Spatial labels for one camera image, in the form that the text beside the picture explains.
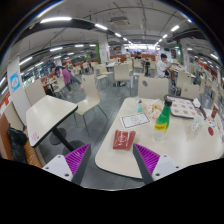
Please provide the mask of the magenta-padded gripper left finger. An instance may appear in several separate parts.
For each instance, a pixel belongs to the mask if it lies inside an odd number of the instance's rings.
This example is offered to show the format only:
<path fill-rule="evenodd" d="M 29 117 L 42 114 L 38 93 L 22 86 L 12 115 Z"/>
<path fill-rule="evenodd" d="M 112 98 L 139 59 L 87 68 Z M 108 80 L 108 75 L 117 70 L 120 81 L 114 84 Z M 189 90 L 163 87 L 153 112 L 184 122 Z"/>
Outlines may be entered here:
<path fill-rule="evenodd" d="M 67 155 L 56 155 L 43 170 L 80 185 L 91 155 L 91 145 L 81 146 Z"/>

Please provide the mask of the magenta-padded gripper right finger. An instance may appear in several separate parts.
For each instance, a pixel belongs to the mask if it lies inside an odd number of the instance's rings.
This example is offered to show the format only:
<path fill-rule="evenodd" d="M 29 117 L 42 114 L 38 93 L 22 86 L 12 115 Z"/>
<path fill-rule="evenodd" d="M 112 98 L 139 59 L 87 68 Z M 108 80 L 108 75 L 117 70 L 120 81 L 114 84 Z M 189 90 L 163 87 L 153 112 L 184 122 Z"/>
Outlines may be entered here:
<path fill-rule="evenodd" d="M 159 155 L 136 143 L 133 144 L 133 154 L 145 185 L 181 169 L 179 164 L 167 154 Z"/>

